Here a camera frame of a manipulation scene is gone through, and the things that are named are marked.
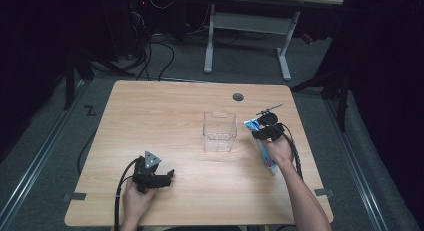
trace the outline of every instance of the clear plastic container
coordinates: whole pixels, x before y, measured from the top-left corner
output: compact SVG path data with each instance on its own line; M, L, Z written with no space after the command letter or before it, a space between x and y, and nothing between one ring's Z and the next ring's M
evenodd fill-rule
M233 113L206 112L203 119L203 149L229 152L237 137L237 120Z

